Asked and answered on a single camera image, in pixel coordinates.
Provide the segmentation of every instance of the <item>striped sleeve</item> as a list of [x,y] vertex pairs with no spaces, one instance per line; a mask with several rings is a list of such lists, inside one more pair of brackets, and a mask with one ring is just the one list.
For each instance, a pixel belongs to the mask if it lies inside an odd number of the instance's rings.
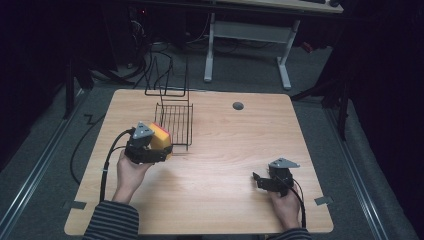
[[130,205],[103,201],[94,209],[83,239],[137,239],[139,216]]
[[293,228],[268,240],[312,240],[312,237],[306,228]]

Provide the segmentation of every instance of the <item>hand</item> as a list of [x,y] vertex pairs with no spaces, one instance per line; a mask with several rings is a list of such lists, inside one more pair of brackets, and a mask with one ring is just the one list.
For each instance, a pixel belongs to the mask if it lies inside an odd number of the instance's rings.
[[118,186],[112,201],[130,203],[132,195],[143,182],[144,175],[153,163],[135,164],[121,151],[117,163]]
[[[294,185],[293,189],[297,193],[296,185]],[[291,190],[288,190],[287,195],[284,197],[280,197],[280,193],[277,192],[268,191],[268,194],[271,196],[275,214],[280,220],[283,229],[287,231],[292,228],[299,228],[300,202],[296,195]]]

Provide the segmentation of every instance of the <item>gray carpet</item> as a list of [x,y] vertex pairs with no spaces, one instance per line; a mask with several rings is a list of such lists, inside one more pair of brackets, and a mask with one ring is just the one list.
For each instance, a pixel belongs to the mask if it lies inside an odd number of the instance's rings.
[[[219,51],[232,50],[231,46],[217,48]],[[211,83],[203,82],[205,49],[180,51],[172,47],[164,52],[173,56],[176,75],[184,73],[185,59],[189,59],[190,84],[193,89],[233,92],[284,93],[294,95],[315,84],[331,49],[306,53],[294,48],[287,62],[292,90],[285,91],[279,79],[275,58],[250,53],[248,47],[239,47],[229,53],[217,52],[215,55],[214,75]],[[160,63],[160,70],[167,66],[167,57],[154,54]],[[89,117],[95,121],[108,108],[113,92],[123,88],[111,82],[97,81],[87,99],[69,122],[68,130],[57,145],[52,161],[39,182],[24,211],[14,225],[8,239],[79,239],[67,236],[64,225],[69,209],[64,203],[72,201],[78,186],[70,174],[70,161],[75,146],[90,128]],[[62,121],[65,112],[65,94],[60,91],[52,106],[32,126],[31,134],[16,153],[10,164],[0,174],[2,192],[0,215],[4,216],[12,204],[20,187],[35,166],[49,139]],[[374,239],[366,215],[358,201],[357,193],[344,163],[344,154],[339,140],[334,134],[334,126],[322,109],[319,98],[308,97],[293,103],[302,133],[305,137],[323,193],[333,198],[329,205],[334,230],[328,234],[313,234],[314,239]],[[82,142],[76,152],[73,169],[81,179],[92,148],[95,144],[100,124],[96,125]],[[403,216],[396,197],[385,181],[375,158],[369,149],[352,105],[346,125],[347,144],[357,163],[376,209],[384,223],[390,239],[418,239],[410,223]],[[175,239],[175,236],[146,236],[140,239]],[[248,235],[209,235],[204,239],[250,240],[257,236]]]

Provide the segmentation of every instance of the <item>table top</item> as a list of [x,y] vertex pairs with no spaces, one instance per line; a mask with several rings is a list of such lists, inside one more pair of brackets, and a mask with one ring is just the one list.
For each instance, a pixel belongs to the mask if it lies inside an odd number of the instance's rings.
[[[140,234],[262,234],[281,232],[265,190],[252,172],[269,177],[268,163],[279,157],[300,164],[291,169],[303,189],[310,232],[330,232],[333,223],[292,103],[283,94],[193,92],[192,144],[175,146],[173,156],[151,167],[131,205],[140,213]],[[99,201],[101,169],[115,138],[139,121],[155,119],[157,96],[141,90],[115,92],[65,225],[69,235],[83,235]],[[234,102],[244,105],[233,108]],[[125,146],[123,137],[117,146]],[[106,200],[116,189],[112,154]]]
[[247,5],[258,5],[262,7],[277,7],[287,8],[293,10],[302,11],[313,11],[321,13],[342,13],[343,7],[341,5],[337,7],[330,6],[330,1],[326,0],[324,4],[312,3],[300,0],[216,0],[217,2],[234,3],[234,4],[247,4]]

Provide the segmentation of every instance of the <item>table leg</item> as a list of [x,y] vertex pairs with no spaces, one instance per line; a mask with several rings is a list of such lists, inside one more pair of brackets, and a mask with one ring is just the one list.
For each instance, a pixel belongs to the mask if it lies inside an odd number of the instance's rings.
[[209,46],[208,46],[208,54],[206,56],[205,77],[204,77],[205,82],[212,81],[214,29],[215,29],[215,13],[211,13],[211,23],[209,27]]
[[290,49],[293,45],[294,38],[296,37],[297,30],[299,28],[300,20],[296,20],[291,28],[286,48],[284,50],[283,56],[277,58],[278,69],[280,70],[281,81],[283,82],[283,88],[286,90],[291,89],[289,75],[287,74],[286,61],[289,56]]

